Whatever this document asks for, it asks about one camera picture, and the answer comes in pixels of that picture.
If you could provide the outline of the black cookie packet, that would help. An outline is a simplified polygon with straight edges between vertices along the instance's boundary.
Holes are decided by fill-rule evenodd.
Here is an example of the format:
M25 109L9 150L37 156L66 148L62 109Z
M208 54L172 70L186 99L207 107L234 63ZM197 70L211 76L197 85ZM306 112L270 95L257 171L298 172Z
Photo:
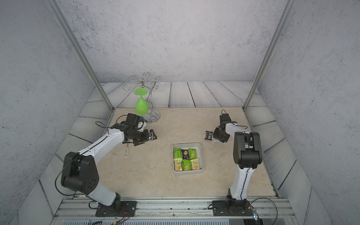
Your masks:
M190 160L189 151L186 149L181 149L182 159Z
M204 139L211 141L212 140L212 135L213 135L213 132L205 131L205 138Z

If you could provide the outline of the beige cookie packet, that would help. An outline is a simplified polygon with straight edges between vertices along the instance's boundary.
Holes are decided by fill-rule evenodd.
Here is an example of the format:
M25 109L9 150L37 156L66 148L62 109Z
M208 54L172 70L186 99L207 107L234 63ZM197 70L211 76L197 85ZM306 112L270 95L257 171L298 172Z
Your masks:
M198 158L191 159L190 163L191 163L191 170L200 170Z

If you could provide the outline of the white plastic storage box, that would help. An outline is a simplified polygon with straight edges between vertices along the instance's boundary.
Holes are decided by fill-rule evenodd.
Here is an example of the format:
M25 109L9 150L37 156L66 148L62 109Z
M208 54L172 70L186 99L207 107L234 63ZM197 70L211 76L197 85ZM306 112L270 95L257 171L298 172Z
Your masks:
M204 162L199 143L176 144L172 148L173 172L176 175L202 173Z

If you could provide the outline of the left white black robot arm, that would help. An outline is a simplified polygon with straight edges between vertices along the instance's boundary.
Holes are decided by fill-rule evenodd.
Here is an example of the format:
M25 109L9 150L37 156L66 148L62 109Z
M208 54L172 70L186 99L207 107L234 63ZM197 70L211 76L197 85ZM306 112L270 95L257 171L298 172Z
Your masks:
M154 141L154 130L146 129L146 122L140 116L128 113L122 122L107 127L106 133L90 146L79 152L69 152L59 177L64 188L80 192L104 206L112 206L120 195L109 190L100 182L97 164L119 144L139 146Z

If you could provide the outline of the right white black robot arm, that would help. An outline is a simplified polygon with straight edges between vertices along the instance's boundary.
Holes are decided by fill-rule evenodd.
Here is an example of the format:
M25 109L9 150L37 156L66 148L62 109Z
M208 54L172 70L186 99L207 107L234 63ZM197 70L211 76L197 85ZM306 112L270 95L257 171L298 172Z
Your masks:
M257 132L247 132L246 126L233 121L229 114L221 111L220 124L215 129L213 137L225 143L233 137L233 160L236 165L235 179L226 196L226 209L250 205L247 201L247 191L251 176L262 163L261 139Z

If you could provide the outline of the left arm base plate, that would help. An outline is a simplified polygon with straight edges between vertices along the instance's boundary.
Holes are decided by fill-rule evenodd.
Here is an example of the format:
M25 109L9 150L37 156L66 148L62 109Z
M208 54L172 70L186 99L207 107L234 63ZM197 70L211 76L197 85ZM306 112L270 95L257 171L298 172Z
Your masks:
M111 206L99 204L95 213L96 217L134 217L137 201L117 201Z

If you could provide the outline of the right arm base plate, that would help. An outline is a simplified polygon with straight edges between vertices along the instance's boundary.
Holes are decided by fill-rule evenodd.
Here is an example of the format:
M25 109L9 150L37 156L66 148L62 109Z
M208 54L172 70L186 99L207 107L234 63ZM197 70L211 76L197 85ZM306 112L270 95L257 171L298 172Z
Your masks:
M238 216L238 217L251 217L253 212L249 208L243 208L238 205L227 204L225 201L212 201L208 209L211 209L213 215L220 216Z

